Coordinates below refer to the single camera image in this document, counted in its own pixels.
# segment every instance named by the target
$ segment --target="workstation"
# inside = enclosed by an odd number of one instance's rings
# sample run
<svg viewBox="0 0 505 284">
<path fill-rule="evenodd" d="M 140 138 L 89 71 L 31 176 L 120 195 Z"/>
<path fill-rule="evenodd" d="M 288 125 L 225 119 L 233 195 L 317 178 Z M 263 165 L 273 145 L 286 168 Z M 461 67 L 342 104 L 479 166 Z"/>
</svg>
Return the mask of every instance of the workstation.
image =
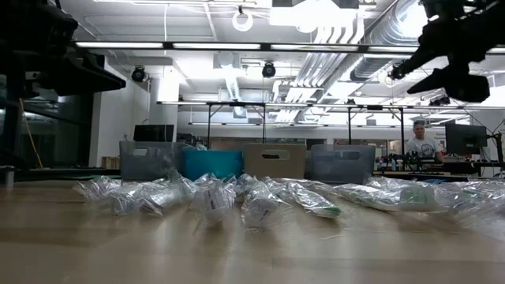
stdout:
<svg viewBox="0 0 505 284">
<path fill-rule="evenodd" d="M 3 2 L 0 282 L 501 283 L 505 9 L 444 3 Z"/>
</svg>

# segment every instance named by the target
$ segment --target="blue plastic bin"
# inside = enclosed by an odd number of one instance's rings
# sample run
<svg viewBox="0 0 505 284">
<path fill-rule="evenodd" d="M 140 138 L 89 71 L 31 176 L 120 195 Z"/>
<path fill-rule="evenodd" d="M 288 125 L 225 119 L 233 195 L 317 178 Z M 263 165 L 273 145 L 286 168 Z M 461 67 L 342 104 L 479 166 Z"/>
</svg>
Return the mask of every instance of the blue plastic bin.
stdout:
<svg viewBox="0 0 505 284">
<path fill-rule="evenodd" d="M 242 151 L 184 151 L 185 176 L 194 181 L 207 173 L 217 178 L 233 174 L 239 177 L 244 172 Z"/>
</svg>

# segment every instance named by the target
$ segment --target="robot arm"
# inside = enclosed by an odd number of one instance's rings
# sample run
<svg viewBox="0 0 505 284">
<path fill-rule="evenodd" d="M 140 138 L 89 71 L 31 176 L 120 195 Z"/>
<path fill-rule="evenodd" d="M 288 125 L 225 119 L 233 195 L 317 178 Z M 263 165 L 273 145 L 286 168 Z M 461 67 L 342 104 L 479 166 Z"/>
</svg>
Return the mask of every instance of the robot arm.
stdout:
<svg viewBox="0 0 505 284">
<path fill-rule="evenodd" d="M 505 43 L 500 27 L 505 17 L 504 0 L 424 0 L 421 2 L 430 21 L 423 27 L 419 47 L 410 59 L 393 67 L 391 79 L 406 74 L 439 56 L 447 56 L 449 65 L 415 84 L 407 92 L 445 88 L 451 98 L 480 103 L 489 97 L 487 79 L 469 75 L 471 62 L 481 62 L 486 52 Z M 465 13 L 464 7 L 474 10 Z"/>
</svg>

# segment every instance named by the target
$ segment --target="security camera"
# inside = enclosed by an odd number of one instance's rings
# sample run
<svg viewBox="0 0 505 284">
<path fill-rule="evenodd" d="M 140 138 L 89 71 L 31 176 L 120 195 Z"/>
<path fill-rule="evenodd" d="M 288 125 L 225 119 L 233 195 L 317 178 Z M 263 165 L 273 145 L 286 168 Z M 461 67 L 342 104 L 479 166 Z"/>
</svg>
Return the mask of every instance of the security camera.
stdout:
<svg viewBox="0 0 505 284">
<path fill-rule="evenodd" d="M 148 79 L 148 75 L 144 71 L 143 66 L 135 66 L 135 70 L 132 72 L 132 80 L 142 83 Z"/>
<path fill-rule="evenodd" d="M 272 78 L 275 76 L 275 67 L 272 62 L 265 62 L 265 67 L 263 67 L 263 77 L 264 78 Z"/>
</svg>

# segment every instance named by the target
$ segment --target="ceiling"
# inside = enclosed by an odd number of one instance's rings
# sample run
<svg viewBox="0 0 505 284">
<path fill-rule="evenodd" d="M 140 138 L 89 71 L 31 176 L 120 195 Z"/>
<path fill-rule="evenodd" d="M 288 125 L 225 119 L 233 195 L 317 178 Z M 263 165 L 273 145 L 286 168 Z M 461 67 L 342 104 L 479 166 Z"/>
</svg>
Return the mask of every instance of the ceiling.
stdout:
<svg viewBox="0 0 505 284">
<path fill-rule="evenodd" d="M 393 0 L 376 0 L 375 9 L 363 12 L 365 36 L 372 30 L 370 25 L 392 2 Z M 214 6 L 209 2 L 210 5 L 206 9 L 206 5 L 134 5 L 125 2 L 95 2 L 94 0 L 61 0 L 61 3 L 62 8 L 79 21 L 80 27 L 74 37 L 80 41 L 312 43 L 316 40 L 317 34 L 317 32 L 299 32 L 292 26 L 270 25 L 268 17 L 271 11 L 271 0 L 255 2 L 256 8 L 247 9 L 253 13 L 253 25 L 247 32 L 240 32 L 232 25 L 232 17 L 238 10 L 237 6 L 233 5 Z M 276 80 L 286 78 L 293 80 L 307 58 L 306 53 L 294 52 L 238 51 L 235 53 L 240 57 L 241 66 L 248 66 L 247 71 L 238 78 L 239 87 L 268 91 L 272 90 Z M 195 100 L 199 97 L 208 98 L 209 94 L 217 94 L 219 89 L 226 89 L 225 79 L 214 73 L 214 54 L 216 54 L 214 51 L 176 50 L 106 52 L 109 57 L 125 58 L 119 66 L 123 70 L 131 70 L 134 64 L 129 64 L 129 62 L 133 62 L 134 58 L 172 58 L 182 74 L 180 94 L 185 98 Z M 273 79 L 264 79 L 260 74 L 265 61 L 275 63 L 277 75 Z M 439 90 L 407 95 L 406 90 L 431 73 L 433 68 L 444 67 L 446 64 L 447 60 L 443 58 L 429 62 L 406 79 L 395 82 L 393 87 L 385 78 L 387 70 L 382 70 L 358 89 L 359 97 L 354 92 L 348 96 L 354 98 L 357 103 L 427 104 L 429 98 L 442 95 L 443 92 Z M 502 73 L 502 70 L 505 70 L 505 58 L 492 57 L 482 63 L 471 65 L 471 69 L 473 73 L 485 76 Z M 161 70 L 151 69 L 153 73 L 162 73 Z"/>
</svg>

